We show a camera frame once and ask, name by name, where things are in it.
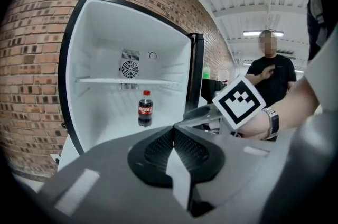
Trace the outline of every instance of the coca-cola bottle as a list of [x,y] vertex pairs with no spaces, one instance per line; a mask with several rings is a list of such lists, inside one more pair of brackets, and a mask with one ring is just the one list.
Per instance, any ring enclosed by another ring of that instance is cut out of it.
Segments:
[[138,103],[138,124],[147,127],[152,124],[153,102],[150,91],[143,91],[143,98]]

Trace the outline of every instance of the black and white marker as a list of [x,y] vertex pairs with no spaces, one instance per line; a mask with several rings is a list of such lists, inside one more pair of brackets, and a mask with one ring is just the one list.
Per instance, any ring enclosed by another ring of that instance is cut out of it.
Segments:
[[253,118],[266,105],[254,85],[244,76],[236,78],[212,101],[233,130]]

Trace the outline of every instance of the fluorescent light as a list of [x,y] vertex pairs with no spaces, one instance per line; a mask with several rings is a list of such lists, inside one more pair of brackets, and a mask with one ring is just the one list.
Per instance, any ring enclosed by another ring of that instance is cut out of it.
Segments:
[[[259,36],[262,31],[243,31],[243,36]],[[276,37],[283,37],[284,32],[271,31]]]
[[243,31],[244,36],[259,36],[262,31]]

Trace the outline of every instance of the red bottle label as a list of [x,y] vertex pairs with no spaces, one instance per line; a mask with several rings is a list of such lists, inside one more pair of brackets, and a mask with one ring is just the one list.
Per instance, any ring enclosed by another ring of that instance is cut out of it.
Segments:
[[138,113],[142,115],[150,115],[153,113],[152,107],[138,107]]

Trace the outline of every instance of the metal watch band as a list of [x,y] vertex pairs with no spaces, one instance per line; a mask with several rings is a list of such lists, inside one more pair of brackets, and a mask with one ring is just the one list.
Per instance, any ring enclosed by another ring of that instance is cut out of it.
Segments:
[[265,139],[270,139],[270,138],[276,136],[276,133],[279,130],[279,116],[270,107],[264,108],[263,111],[269,116],[269,120],[270,120],[269,135]]

